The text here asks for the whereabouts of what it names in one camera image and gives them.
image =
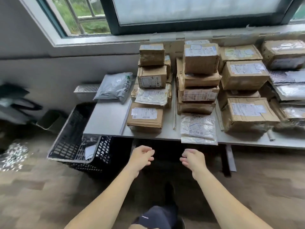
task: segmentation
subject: black basket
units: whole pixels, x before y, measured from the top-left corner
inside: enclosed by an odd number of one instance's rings
[[[48,159],[62,162],[84,172],[101,172],[110,164],[112,137],[84,135],[83,131],[95,107],[93,103],[78,104],[48,153]],[[93,155],[85,157],[85,149],[94,146]]]

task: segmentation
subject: dark pants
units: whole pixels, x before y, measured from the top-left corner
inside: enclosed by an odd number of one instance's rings
[[[177,222],[177,214],[177,205],[154,206],[132,224],[140,224],[148,229],[172,229]]]

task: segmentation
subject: hand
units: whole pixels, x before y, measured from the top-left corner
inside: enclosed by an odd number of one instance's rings
[[[139,171],[145,166],[150,165],[154,160],[155,151],[148,146],[141,145],[132,151],[126,168],[135,175],[135,178],[139,175]]]
[[[196,178],[199,173],[207,169],[204,154],[196,149],[186,149],[180,158],[182,164],[192,171],[193,178]]]

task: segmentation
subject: floor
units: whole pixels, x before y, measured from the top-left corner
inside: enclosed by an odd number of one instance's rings
[[[47,160],[54,139],[45,133],[26,139],[30,156],[23,168],[0,173],[1,229],[64,228],[107,186]],[[231,178],[221,173],[220,158],[211,156],[209,168],[218,180],[273,228],[305,228],[304,151],[235,146],[233,153],[237,172]],[[189,170],[158,161],[134,181],[113,228],[128,228],[140,213],[162,204],[166,180],[176,188],[186,228],[220,228]]]

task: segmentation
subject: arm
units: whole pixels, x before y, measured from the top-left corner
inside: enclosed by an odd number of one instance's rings
[[[72,219],[65,229],[111,229],[132,181],[139,171],[154,160],[152,148],[140,146],[132,151],[129,162],[92,203]]]
[[[203,153],[186,149],[180,161],[193,172],[193,178],[198,182],[222,229],[272,229],[231,195],[208,171]]]

